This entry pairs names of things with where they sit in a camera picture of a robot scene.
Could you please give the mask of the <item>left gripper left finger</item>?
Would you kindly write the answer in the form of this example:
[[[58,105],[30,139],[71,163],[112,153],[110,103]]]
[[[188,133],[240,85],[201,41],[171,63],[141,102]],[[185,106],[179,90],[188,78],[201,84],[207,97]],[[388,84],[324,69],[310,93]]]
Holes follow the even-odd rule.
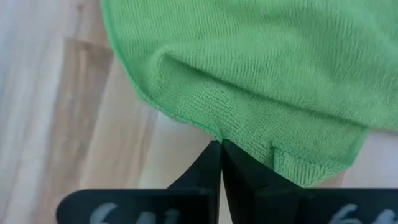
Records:
[[[59,224],[216,223],[221,145],[212,141],[166,189],[86,189],[67,195],[56,210]]]

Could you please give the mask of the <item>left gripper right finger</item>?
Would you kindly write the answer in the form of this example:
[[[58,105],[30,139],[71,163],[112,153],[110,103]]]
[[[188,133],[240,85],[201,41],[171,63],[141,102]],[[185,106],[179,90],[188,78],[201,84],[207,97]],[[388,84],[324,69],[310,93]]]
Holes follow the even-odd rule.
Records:
[[[397,189],[302,188],[229,140],[222,150],[233,223],[397,223]]]

